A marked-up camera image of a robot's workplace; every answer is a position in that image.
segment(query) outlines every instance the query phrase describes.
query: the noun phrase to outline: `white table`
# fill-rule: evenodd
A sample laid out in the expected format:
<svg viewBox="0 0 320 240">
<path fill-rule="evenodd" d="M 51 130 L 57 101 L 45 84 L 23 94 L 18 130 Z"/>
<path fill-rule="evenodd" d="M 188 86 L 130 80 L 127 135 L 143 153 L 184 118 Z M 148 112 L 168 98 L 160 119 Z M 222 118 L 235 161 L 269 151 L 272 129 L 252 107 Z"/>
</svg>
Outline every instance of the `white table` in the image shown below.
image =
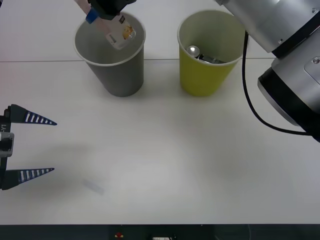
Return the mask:
<svg viewBox="0 0 320 240">
<path fill-rule="evenodd" d="M 0 63 L 0 110 L 58 123 L 12 125 L 8 169 L 55 170 L 1 191 L 0 225 L 320 223 L 319 143 L 259 123 L 240 64 L 207 98 L 181 90 L 178 60 L 145 64 L 142 89 L 118 98 L 82 61 Z M 292 129 L 257 88 L 270 64 L 247 61 L 249 93 Z"/>
<path fill-rule="evenodd" d="M 188 15 L 227 11 L 214 0 L 137 0 L 125 11 L 145 25 L 146 59 L 178 59 L 177 30 Z M 73 49 L 84 20 L 74 0 L 4 0 L 0 9 L 0 62 L 80 60 Z M 248 58 L 273 58 L 250 41 Z"/>
</svg>

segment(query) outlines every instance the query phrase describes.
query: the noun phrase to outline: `snack package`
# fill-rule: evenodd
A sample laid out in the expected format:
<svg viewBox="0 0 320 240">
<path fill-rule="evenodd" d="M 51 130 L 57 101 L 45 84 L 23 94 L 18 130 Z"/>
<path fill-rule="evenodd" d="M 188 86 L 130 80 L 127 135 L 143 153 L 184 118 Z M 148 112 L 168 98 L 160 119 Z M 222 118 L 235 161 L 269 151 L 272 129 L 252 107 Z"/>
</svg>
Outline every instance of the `snack package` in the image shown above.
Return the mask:
<svg viewBox="0 0 320 240">
<path fill-rule="evenodd" d="M 87 22 L 96 24 L 98 29 L 104 33 L 107 41 L 115 49 L 123 49 L 135 38 L 136 31 L 122 13 L 119 13 L 112 20 L 106 20 L 99 17 L 97 11 L 91 7 L 87 0 L 74 1 L 86 14 Z"/>
</svg>

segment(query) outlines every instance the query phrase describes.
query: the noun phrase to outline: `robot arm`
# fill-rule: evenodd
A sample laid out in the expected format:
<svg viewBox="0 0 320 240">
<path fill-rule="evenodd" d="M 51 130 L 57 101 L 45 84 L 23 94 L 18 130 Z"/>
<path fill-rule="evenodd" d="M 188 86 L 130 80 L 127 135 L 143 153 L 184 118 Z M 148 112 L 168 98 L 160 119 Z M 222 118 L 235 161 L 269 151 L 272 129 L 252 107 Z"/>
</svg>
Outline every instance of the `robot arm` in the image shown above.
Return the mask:
<svg viewBox="0 0 320 240">
<path fill-rule="evenodd" d="M 216 0 L 277 59 L 259 79 L 269 103 L 320 141 L 320 0 Z"/>
</svg>

